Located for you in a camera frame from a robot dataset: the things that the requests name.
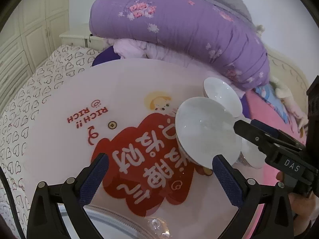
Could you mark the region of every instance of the bedsheet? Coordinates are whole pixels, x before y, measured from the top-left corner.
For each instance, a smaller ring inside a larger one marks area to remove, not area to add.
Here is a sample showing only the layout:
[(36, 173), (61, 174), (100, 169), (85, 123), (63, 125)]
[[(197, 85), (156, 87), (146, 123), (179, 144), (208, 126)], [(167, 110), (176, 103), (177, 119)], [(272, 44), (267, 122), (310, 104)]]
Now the bedsheet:
[[(62, 45), (44, 65), (17, 92), (0, 118), (0, 163), (16, 203), (18, 217), (24, 233), (31, 200), (24, 190), (24, 168), (21, 164), (28, 146), (28, 130), (34, 124), (42, 105), (50, 100), (54, 91), (77, 74), (92, 66), (99, 54), (89, 48)], [(0, 183), (0, 214), (14, 235), (19, 238), (3, 184)]]

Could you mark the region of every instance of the ceramic bowl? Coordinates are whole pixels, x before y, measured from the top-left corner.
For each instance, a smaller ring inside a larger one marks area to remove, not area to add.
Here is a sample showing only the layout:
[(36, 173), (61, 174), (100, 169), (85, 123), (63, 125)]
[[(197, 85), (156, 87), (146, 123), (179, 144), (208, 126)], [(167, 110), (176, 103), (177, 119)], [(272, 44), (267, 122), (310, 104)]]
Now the ceramic bowl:
[(234, 123), (232, 115), (214, 100), (194, 97), (184, 101), (175, 118), (180, 152), (208, 169), (213, 168), (213, 158), (219, 154), (234, 164), (241, 149)]
[(223, 105), (234, 118), (242, 115), (242, 105), (238, 95), (224, 81), (215, 77), (206, 78), (204, 81), (204, 96)]
[[(251, 122), (251, 119), (245, 117), (239, 117), (239, 119)], [(265, 164), (266, 155), (258, 150), (258, 146), (249, 142), (248, 140), (241, 138), (241, 153), (238, 158), (238, 162), (245, 166), (253, 167), (255, 169), (260, 169)]]

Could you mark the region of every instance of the bowl rim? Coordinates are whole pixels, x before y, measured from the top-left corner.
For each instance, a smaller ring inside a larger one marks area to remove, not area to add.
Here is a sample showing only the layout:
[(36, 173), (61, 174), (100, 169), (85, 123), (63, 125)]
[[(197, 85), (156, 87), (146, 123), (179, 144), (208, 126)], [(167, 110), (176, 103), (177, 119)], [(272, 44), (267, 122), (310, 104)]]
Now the bowl rim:
[[(193, 160), (193, 162), (197, 163), (198, 165), (201, 165), (201, 166), (206, 167), (206, 168), (208, 168), (208, 169), (212, 169), (212, 168), (213, 168), (213, 166), (212, 166), (213, 157), (212, 157), (212, 159), (211, 159), (212, 161), (211, 161), (210, 163), (197, 161), (196, 159), (194, 159), (194, 157), (192, 157), (192, 156), (195, 155), (195, 154), (191, 154), (191, 155), (190, 155), (190, 152), (188, 152), (188, 151), (185, 149), (185, 145), (182, 144), (181, 136), (178, 136), (179, 129), (178, 129), (177, 127), (178, 127), (178, 125), (179, 125), (178, 122), (179, 122), (179, 115), (180, 115), (180, 112), (181, 112), (180, 109), (183, 108), (183, 105), (185, 105), (186, 102), (189, 102), (190, 100), (198, 100), (198, 99), (200, 99), (200, 100), (206, 100), (206, 101), (208, 101), (208, 102), (213, 102), (213, 104), (219, 104), (219, 105), (224, 109), (224, 107), (223, 107), (219, 102), (214, 101), (214, 100), (212, 100), (212, 99), (210, 99), (210, 98), (207, 98), (207, 97), (200, 97), (200, 96), (198, 96), (198, 97), (192, 97), (192, 98), (187, 99), (186, 101), (184, 101), (184, 102), (181, 104), (181, 106), (178, 108), (177, 113), (176, 113), (176, 117), (175, 117), (176, 138), (178, 139), (179, 144), (181, 145), (182, 150), (185, 152), (185, 153), (180, 152), (181, 154), (186, 154), (186, 157), (187, 157), (187, 158), (191, 158), (191, 159)], [(229, 116), (230, 116), (232, 119), (234, 119), (234, 123), (235, 123), (236, 120), (235, 120), (235, 118), (232, 116), (232, 114), (231, 114), (230, 112), (228, 112), (228, 111), (226, 111), (226, 112), (229, 114)], [(241, 140), (240, 140), (240, 141), (238, 140), (237, 135), (236, 135), (236, 133), (235, 133), (234, 130), (233, 130), (233, 133), (234, 133), (234, 142), (235, 142), (235, 144), (236, 144), (236, 147), (238, 148), (238, 150), (237, 150), (238, 152), (237, 152), (237, 151), (235, 152), (237, 157), (234, 156), (234, 159), (232, 158), (232, 162), (230, 162), (231, 165), (233, 165), (233, 164), (237, 161), (237, 159), (238, 159), (238, 157), (239, 157), (239, 155), (240, 155), (240, 151), (241, 151)]]
[(235, 90), (234, 90), (228, 83), (226, 83), (225, 81), (223, 81), (223, 80), (221, 80), (221, 79), (218, 79), (218, 78), (216, 78), (216, 77), (208, 77), (208, 78), (206, 78), (206, 79), (203, 81), (204, 95), (206, 94), (209, 99), (214, 100), (213, 98), (210, 98), (210, 97), (209, 97), (209, 94), (207, 93), (207, 92), (208, 92), (208, 91), (207, 91), (207, 88), (205, 88), (205, 86), (207, 87), (207, 85), (209, 84), (209, 81), (212, 80), (212, 79), (216, 80), (215, 82), (223, 83), (226, 87), (229, 88), (229, 91), (228, 91), (228, 92), (232, 93), (232, 95), (233, 95), (234, 97), (238, 98), (238, 100), (236, 100), (237, 103), (238, 103), (238, 112), (236, 111), (236, 112), (233, 112), (233, 113), (232, 113), (232, 115), (233, 115), (234, 118), (238, 118), (238, 117), (242, 114), (242, 104), (241, 104), (240, 98), (238, 97), (237, 93), (235, 92)]

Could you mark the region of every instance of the pink cloth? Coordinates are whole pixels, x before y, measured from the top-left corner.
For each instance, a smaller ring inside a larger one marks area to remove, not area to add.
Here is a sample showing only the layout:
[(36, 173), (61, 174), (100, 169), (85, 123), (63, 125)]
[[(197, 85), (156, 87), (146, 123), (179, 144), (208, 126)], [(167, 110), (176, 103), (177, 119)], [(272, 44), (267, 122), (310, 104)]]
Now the pink cloth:
[[(250, 117), (251, 119), (259, 120), (273, 128), (280, 129), (283, 132), (286, 132), (288, 135), (294, 137), (298, 141), (305, 144), (306, 138), (300, 138), (298, 133), (298, 125), (291, 113), (288, 113), (289, 123), (285, 124), (282, 118), (275, 112), (258, 94), (254, 91), (250, 90), (246, 92), (246, 97), (248, 101)], [(265, 164), (263, 167), (264, 171), (264, 185), (275, 185), (278, 180), (276, 179), (276, 175), (278, 170), (271, 167), (268, 164)], [(257, 216), (261, 215), (262, 208), (258, 208), (256, 211)], [(250, 231), (249, 235), (246, 238), (250, 238), (256, 225), (258, 219), (256, 220), (252, 230)]]

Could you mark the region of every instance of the white wardrobe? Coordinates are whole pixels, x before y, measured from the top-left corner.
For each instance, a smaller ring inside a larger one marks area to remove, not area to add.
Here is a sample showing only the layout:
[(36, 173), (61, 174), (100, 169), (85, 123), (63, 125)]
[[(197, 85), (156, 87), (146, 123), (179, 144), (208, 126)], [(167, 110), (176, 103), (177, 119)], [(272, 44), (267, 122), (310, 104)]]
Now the white wardrobe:
[(69, 29), (69, 0), (22, 0), (0, 33), (0, 112)]

